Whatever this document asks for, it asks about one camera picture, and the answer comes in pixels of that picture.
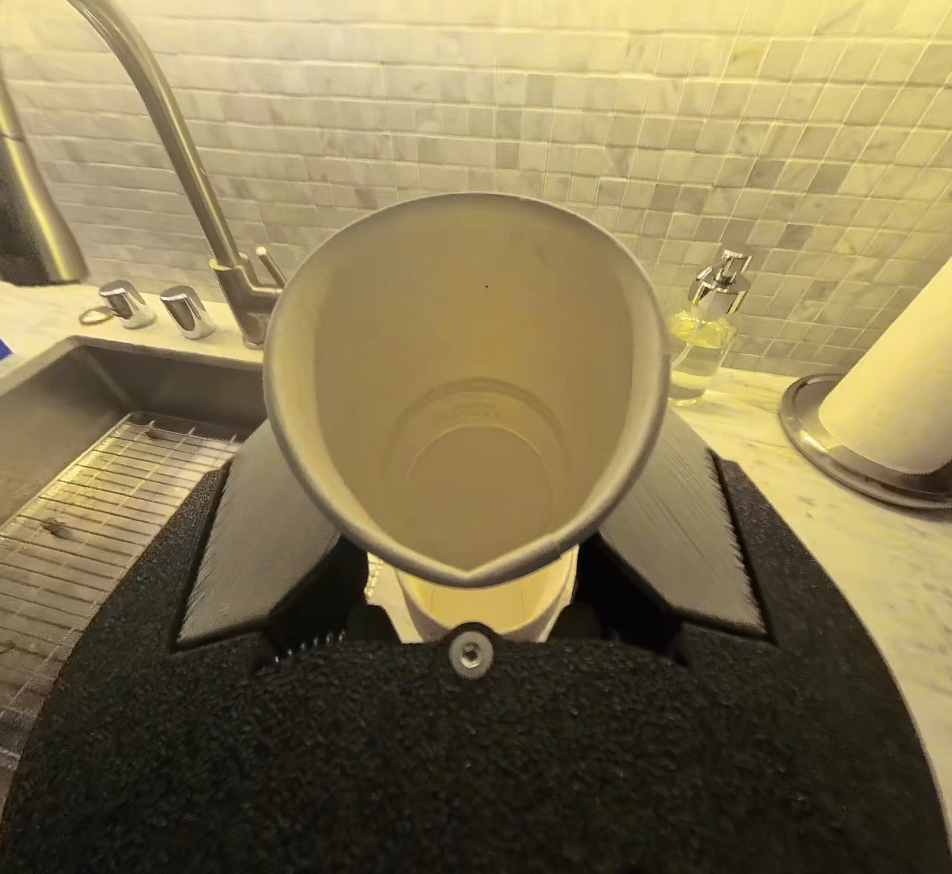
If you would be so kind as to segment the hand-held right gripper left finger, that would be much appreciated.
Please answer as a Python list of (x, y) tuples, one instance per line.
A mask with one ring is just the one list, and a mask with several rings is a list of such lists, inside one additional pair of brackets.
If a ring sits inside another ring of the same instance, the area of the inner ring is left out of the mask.
[(268, 421), (244, 441), (210, 519), (177, 642), (193, 648), (257, 631), (279, 650), (342, 632), (369, 566), (309, 498)]

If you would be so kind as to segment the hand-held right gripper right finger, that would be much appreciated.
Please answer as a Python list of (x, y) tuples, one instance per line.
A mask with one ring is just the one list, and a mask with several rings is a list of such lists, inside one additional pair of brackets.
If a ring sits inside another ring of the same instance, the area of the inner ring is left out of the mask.
[(580, 547), (581, 631), (675, 658), (684, 627), (768, 639), (716, 455), (672, 409), (640, 477)]

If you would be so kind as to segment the marble desk countertop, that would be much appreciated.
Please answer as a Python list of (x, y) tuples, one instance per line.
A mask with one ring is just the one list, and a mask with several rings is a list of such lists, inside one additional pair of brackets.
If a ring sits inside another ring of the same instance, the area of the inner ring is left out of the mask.
[[(88, 337), (134, 350), (170, 351), (199, 357), (260, 363), (213, 304), (219, 330), (209, 340), (190, 342), (159, 319), (144, 331), (126, 331), (110, 319), (83, 327), (82, 311), (97, 304), (93, 287), (18, 288), (1, 291), (2, 341), (11, 356), (2, 359), (2, 384), (28, 361)], [(915, 720), (945, 808), (951, 799), (951, 555), (950, 512), (905, 512), (876, 504), (836, 486), (795, 452), (780, 433), (779, 397), (784, 377), (727, 370), (715, 377), (713, 392), (698, 406), (680, 412), (684, 421), (722, 458), (751, 478), (804, 546), (824, 567), (877, 643)], [(37, 545), (2, 538), (2, 801), (17, 771), (30, 728), (49, 695), (64, 654), (125, 572), (171, 519), (196, 479), (223, 452), (201, 452), (184, 464), (184, 485), (160, 487), (156, 495), (133, 483), (119, 495), (100, 494), (59, 475), (79, 457), (79, 476), (96, 480), (104, 467), (92, 439), (84, 440), (65, 463), (40, 479), (38, 512), (57, 516), (49, 484), (66, 489), (65, 502), (89, 516), (89, 532), (72, 541)]]

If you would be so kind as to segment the dark paper towel holder base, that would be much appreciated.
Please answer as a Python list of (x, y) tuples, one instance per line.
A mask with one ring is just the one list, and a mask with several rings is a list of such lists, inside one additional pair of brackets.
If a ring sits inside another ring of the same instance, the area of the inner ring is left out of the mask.
[(779, 424), (794, 448), (842, 487), (886, 506), (908, 511), (949, 511), (951, 464), (926, 474), (907, 474), (852, 452), (821, 423), (819, 410), (841, 374), (795, 380), (779, 401)]

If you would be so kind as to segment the glass soap dispenser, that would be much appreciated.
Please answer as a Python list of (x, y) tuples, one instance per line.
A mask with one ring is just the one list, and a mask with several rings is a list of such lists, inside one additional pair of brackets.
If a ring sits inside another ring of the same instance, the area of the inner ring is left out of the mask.
[(725, 244), (719, 258), (693, 279), (682, 309), (668, 321), (668, 401), (687, 405), (701, 398), (727, 356), (738, 330), (737, 312), (750, 289), (746, 270), (752, 251)]

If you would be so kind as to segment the stainless steel sink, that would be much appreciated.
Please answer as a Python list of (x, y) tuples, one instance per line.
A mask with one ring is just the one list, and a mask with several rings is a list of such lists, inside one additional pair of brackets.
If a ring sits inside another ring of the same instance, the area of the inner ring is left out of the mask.
[(74, 337), (2, 378), (1, 524), (133, 412), (236, 427), (266, 418), (259, 365)]

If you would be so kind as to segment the chrome sink cap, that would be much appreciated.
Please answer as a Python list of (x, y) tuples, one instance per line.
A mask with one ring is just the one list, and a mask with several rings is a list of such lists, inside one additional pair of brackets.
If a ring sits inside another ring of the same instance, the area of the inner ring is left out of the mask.
[(169, 287), (160, 293), (159, 299), (185, 339), (202, 340), (216, 333), (216, 323), (192, 287)]
[(149, 328), (156, 313), (130, 280), (114, 280), (98, 289), (103, 303), (126, 330)]

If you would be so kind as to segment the white paper towel roll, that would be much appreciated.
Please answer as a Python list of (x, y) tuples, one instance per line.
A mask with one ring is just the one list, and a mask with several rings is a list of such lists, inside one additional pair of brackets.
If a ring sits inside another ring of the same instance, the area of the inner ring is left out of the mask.
[(879, 466), (929, 474), (950, 463), (950, 261), (828, 394), (819, 420)]

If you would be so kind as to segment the steel faucet spray head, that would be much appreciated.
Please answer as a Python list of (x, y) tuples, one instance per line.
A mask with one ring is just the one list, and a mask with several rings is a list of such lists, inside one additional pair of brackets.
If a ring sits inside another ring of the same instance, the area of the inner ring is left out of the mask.
[(1, 81), (1, 273), (21, 287), (81, 283), (89, 267)]

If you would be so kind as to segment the steel kitchen faucet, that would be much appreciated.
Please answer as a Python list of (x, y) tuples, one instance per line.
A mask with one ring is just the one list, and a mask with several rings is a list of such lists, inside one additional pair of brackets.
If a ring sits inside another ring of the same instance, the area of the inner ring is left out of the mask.
[(210, 268), (242, 334), (244, 344), (261, 349), (285, 278), (264, 248), (256, 250), (274, 280), (260, 284), (251, 261), (240, 252), (187, 130), (172, 89), (158, 62), (113, 0), (65, 0), (101, 36), (140, 95), (163, 143), (211, 252)]

